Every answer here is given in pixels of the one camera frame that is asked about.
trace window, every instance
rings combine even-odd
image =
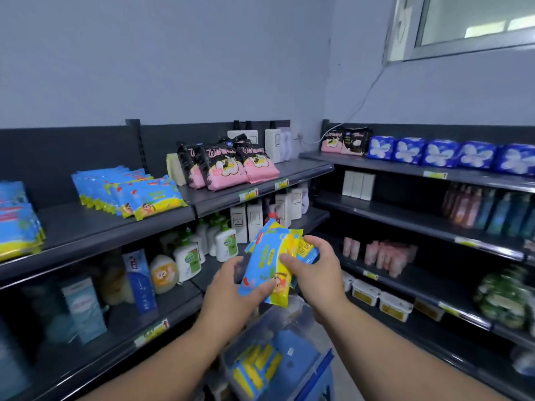
[[[535,43],[535,0],[397,0],[390,60]]]

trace hand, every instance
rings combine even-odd
[[[329,242],[311,235],[304,239],[318,248],[319,260],[316,263],[307,265],[286,253],[281,254],[279,259],[298,277],[299,288],[312,309],[325,319],[330,311],[347,301],[340,262]]]
[[[255,308],[271,294],[275,280],[260,284],[249,295],[240,296],[234,284],[234,269],[244,259],[233,257],[223,263],[208,286],[201,313],[194,328],[222,348],[244,327]]]

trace light blue box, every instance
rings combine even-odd
[[[145,250],[123,255],[126,273],[132,286],[132,293],[137,310],[142,314],[156,308],[156,297],[150,280],[149,265],[145,257]]]
[[[371,159],[390,160],[396,147],[396,138],[393,136],[372,136],[367,157]]]
[[[461,147],[459,166],[476,169],[489,169],[497,146],[492,143],[468,141]]]
[[[456,141],[435,139],[425,148],[423,166],[455,167],[457,166],[461,146]]]
[[[106,324],[91,277],[64,286],[62,292],[82,344],[106,332]]]
[[[521,143],[501,146],[496,153],[494,170],[501,173],[535,175],[535,146]]]
[[[424,138],[401,138],[396,146],[392,160],[417,165],[424,153]]]

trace pink and black package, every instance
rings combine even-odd
[[[322,139],[322,152],[340,153],[342,151],[342,131],[333,129]]]
[[[250,183],[273,180],[279,176],[279,171],[264,148],[248,142],[236,143],[235,146]]]
[[[201,174],[201,170],[195,159],[200,145],[186,145],[185,143],[178,142],[177,154],[182,165],[182,170],[188,178],[188,186],[194,189],[201,189],[206,187],[204,178]]]
[[[201,145],[195,158],[208,190],[218,191],[248,181],[233,146],[225,143]]]

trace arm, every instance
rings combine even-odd
[[[367,401],[505,401],[501,395],[398,336],[351,304],[331,245],[315,236],[320,260],[306,265],[281,255]]]
[[[123,375],[89,393],[83,401],[182,401],[205,370],[245,325],[254,309],[273,291],[275,281],[242,297],[234,284],[234,268],[243,259],[223,263],[206,290],[199,318],[184,335]]]

